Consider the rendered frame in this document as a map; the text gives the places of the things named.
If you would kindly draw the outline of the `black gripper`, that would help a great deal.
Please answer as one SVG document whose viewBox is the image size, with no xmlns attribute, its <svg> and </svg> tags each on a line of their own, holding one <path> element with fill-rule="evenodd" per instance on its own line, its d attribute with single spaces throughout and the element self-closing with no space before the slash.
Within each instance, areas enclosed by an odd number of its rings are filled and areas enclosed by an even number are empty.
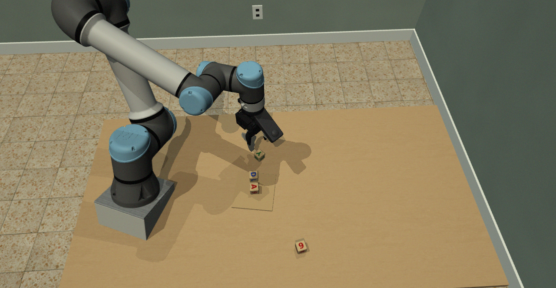
<svg viewBox="0 0 556 288">
<path fill-rule="evenodd" d="M 244 130 L 247 129 L 247 133 L 242 133 L 242 137 L 248 143 L 248 148 L 251 152 L 255 149 L 255 134 L 259 133 L 261 130 L 258 124 L 253 120 L 252 116 L 260 114 L 263 110 L 264 107 L 257 112 L 248 112 L 241 108 L 237 113 L 235 113 L 236 123 Z"/>
</svg>

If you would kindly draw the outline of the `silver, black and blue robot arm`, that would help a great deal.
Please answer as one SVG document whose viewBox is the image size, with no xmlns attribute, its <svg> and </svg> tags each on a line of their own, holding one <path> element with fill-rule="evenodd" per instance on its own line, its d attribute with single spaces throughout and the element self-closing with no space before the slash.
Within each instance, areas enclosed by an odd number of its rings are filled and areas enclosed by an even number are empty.
<svg viewBox="0 0 556 288">
<path fill-rule="evenodd" d="M 129 35 L 129 8 L 129 0 L 51 2 L 54 21 L 64 34 L 106 55 L 128 103 L 131 124 L 115 130 L 109 139 L 114 174 L 110 192 L 115 204 L 139 208 L 159 195 L 152 159 L 177 128 L 174 114 L 156 101 L 149 81 L 179 98 L 183 111 L 198 116 L 222 91 L 239 93 L 245 111 L 261 110 L 265 79 L 262 66 L 253 61 L 238 67 L 203 61 L 195 76 Z"/>
</svg>

